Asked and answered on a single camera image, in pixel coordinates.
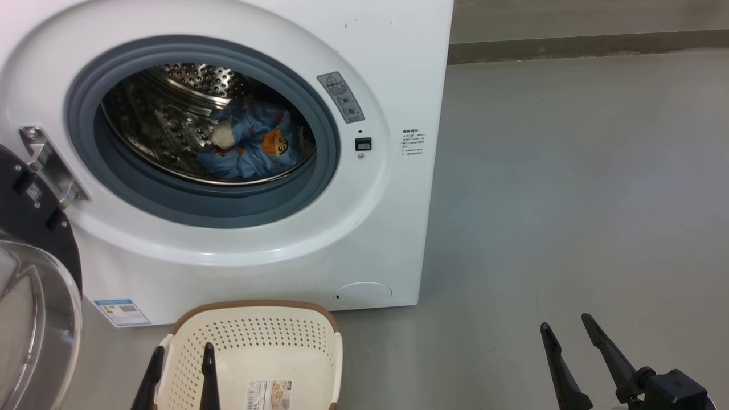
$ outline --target washing machine door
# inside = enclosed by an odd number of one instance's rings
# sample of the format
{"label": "washing machine door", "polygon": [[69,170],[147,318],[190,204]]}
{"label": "washing machine door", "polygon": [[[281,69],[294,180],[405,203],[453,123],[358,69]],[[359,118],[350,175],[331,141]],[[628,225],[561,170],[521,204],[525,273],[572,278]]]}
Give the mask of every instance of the washing machine door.
{"label": "washing machine door", "polygon": [[0,409],[61,407],[78,358],[80,288],[58,197],[0,145]]}

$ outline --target clothes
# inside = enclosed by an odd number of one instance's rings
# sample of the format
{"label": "clothes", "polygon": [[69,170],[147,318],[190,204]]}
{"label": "clothes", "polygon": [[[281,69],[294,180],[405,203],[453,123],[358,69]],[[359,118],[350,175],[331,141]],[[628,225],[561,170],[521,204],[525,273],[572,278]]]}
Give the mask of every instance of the clothes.
{"label": "clothes", "polygon": [[219,121],[214,144],[200,150],[198,160],[217,178],[272,177],[301,160],[298,132],[283,107],[245,98],[211,118]]}

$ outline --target washing machine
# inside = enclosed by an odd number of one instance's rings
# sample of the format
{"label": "washing machine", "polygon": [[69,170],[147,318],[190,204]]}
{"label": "washing machine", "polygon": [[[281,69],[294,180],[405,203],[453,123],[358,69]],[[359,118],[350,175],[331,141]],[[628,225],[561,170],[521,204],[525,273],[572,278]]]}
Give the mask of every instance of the washing machine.
{"label": "washing machine", "polygon": [[416,304],[452,6],[3,0],[0,172],[117,327]]}

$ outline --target gray floor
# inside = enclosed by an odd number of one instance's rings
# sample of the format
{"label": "gray floor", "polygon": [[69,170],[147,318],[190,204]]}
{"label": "gray floor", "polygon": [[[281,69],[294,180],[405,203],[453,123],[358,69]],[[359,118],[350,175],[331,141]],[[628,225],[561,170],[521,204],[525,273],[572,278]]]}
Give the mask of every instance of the gray floor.
{"label": "gray floor", "polygon": [[[729,405],[727,72],[715,52],[449,68],[421,302],[336,315],[340,408],[557,409],[546,320],[595,409],[627,409],[583,312]],[[168,329],[88,311],[64,408],[128,409]]]}

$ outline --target white plastic basket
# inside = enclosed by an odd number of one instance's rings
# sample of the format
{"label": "white plastic basket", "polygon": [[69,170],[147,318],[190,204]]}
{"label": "white plastic basket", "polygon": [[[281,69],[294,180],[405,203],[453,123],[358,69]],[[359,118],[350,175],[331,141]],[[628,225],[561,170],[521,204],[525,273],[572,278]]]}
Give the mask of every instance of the white plastic basket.
{"label": "white plastic basket", "polygon": [[157,410],[200,408],[207,342],[222,410],[336,409],[342,337],[334,317],[311,303],[237,301],[187,312],[162,341]]}

